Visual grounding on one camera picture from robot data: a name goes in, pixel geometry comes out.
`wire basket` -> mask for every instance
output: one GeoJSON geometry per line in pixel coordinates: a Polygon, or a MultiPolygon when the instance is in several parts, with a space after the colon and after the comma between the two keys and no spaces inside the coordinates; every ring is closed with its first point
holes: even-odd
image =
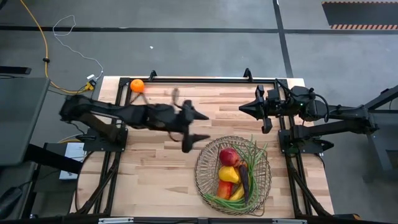
{"type": "Polygon", "coordinates": [[[271,189],[271,168],[267,161],[267,152],[260,157],[259,162],[254,167],[253,176],[256,179],[258,187],[258,197],[253,195],[249,199],[248,204],[254,205],[243,211],[237,211],[218,205],[205,197],[205,194],[216,195],[218,189],[218,170],[221,162],[218,159],[220,151],[226,147],[239,146],[245,153],[256,154],[262,149],[255,147],[250,141],[237,136],[225,136],[209,143],[200,153],[195,166],[195,182],[198,191],[204,201],[215,210],[228,215],[254,215],[262,216],[265,212],[265,201],[271,189]]]}

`wooden table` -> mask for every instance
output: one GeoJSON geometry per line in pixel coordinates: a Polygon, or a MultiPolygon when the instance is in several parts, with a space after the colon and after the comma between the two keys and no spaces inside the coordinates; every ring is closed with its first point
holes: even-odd
{"type": "MultiPolygon", "coordinates": [[[[119,78],[104,77],[99,94],[100,101],[115,102],[119,78]]],[[[304,86],[304,81],[301,78],[291,78],[288,79],[288,84],[289,88],[295,85],[304,86]]],[[[294,217],[285,158],[280,153],[277,140],[279,120],[272,118],[272,131],[262,134],[262,121],[256,121],[238,111],[239,105],[254,100],[256,86],[224,83],[147,83],[146,96],[150,103],[170,103],[170,93],[174,87],[178,87],[179,102],[191,99],[195,108],[210,118],[208,121],[195,121],[191,125],[191,132],[210,134],[211,139],[196,143],[194,149],[185,154],[181,151],[180,143],[173,142],[167,133],[129,128],[126,150],[122,153],[119,166],[112,216],[228,217],[203,202],[197,192],[193,169],[200,150],[210,141],[232,135],[250,139],[253,135],[260,147],[268,143],[268,160],[272,172],[272,187],[263,217],[294,217]]],[[[268,90],[273,86],[264,85],[264,88],[268,90]]],[[[137,100],[134,104],[143,103],[142,100],[137,100]]],[[[298,117],[295,120],[296,123],[302,122],[298,117]]],[[[83,166],[78,182],[79,207],[98,185],[103,156],[103,152],[95,152],[83,166]]],[[[324,208],[333,213],[321,160],[313,155],[304,154],[303,165],[308,188],[324,208]]],[[[105,189],[104,192],[102,206],[106,204],[108,190],[105,189]]],[[[304,211],[302,192],[298,190],[297,193],[304,211]]]]}

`orange ball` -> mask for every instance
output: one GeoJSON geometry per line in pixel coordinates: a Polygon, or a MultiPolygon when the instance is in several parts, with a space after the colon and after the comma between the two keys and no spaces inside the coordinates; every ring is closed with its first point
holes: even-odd
{"type": "Polygon", "coordinates": [[[136,93],[143,93],[144,92],[145,84],[142,80],[136,79],[130,83],[130,88],[132,91],[136,93]]]}

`concrete floor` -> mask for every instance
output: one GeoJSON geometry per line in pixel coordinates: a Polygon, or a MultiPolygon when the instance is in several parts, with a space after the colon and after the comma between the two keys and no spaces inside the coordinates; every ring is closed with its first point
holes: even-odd
{"type": "MultiPolygon", "coordinates": [[[[329,29],[320,0],[279,0],[279,4],[286,29],[329,29]]],[[[78,26],[277,27],[272,0],[38,0],[28,2],[28,6],[43,26],[74,14],[78,26]]],[[[14,0],[0,11],[0,25],[34,23],[14,0]]],[[[62,25],[70,26],[72,20],[62,25]]],[[[49,75],[55,83],[78,89],[85,77],[98,74],[95,62],[62,47],[51,32],[45,35],[51,59],[49,75]]],[[[255,77],[286,77],[278,34],[76,32],[62,40],[98,59],[105,75],[148,75],[154,69],[162,76],[240,77],[249,67],[255,77]]],[[[304,78],[306,86],[314,87],[330,104],[358,106],[397,84],[398,35],[289,34],[286,40],[294,77],[304,78]]],[[[31,67],[31,77],[43,77],[43,57],[39,32],[0,31],[2,65],[31,67]]],[[[57,142],[78,133],[59,121],[62,103],[63,96],[47,94],[32,138],[34,144],[57,142]]],[[[393,102],[392,107],[397,108],[398,103],[393,102]]],[[[398,185],[362,181],[369,163],[374,162],[368,158],[366,137],[348,133],[324,139],[335,143],[324,157],[335,213],[398,222],[398,185]]],[[[46,207],[56,197],[54,192],[43,195],[36,210],[43,215],[66,213],[68,205],[64,203],[46,207]]]]}

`yellow cable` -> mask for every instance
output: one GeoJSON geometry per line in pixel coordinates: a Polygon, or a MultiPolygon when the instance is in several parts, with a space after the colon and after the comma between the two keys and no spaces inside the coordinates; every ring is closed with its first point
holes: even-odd
{"type": "Polygon", "coordinates": [[[58,143],[67,143],[67,142],[80,142],[80,140],[71,139],[71,140],[60,141],[60,142],[58,142],[58,143]]]}
{"type": "MultiPolygon", "coordinates": [[[[21,4],[25,7],[26,11],[29,13],[29,15],[31,16],[31,18],[33,19],[33,21],[36,23],[37,28],[39,28],[40,33],[42,34],[42,37],[43,37],[43,40],[44,40],[44,45],[45,45],[45,58],[46,58],[46,59],[49,59],[49,48],[48,48],[48,46],[47,46],[47,40],[45,39],[45,36],[44,36],[44,32],[43,32],[43,30],[42,30],[42,27],[39,25],[39,23],[37,22],[36,18],[35,18],[35,17],[33,16],[33,14],[30,12],[29,8],[26,6],[26,4],[24,3],[24,1],[23,1],[23,0],[20,0],[20,2],[21,2],[21,4]]],[[[50,78],[49,78],[49,75],[48,75],[48,73],[47,73],[48,67],[49,67],[48,62],[44,62],[44,73],[45,73],[45,76],[46,76],[48,79],[50,79],[50,78]]],[[[79,93],[84,93],[84,92],[87,91],[86,88],[85,88],[84,90],[81,90],[81,91],[68,91],[68,90],[65,90],[65,89],[63,89],[63,88],[60,88],[59,86],[57,86],[57,85],[56,85],[53,81],[51,81],[51,80],[50,80],[50,83],[51,83],[51,85],[53,85],[55,88],[57,88],[57,89],[59,89],[59,90],[65,92],[65,93],[69,93],[69,94],[79,94],[79,93]]]]}

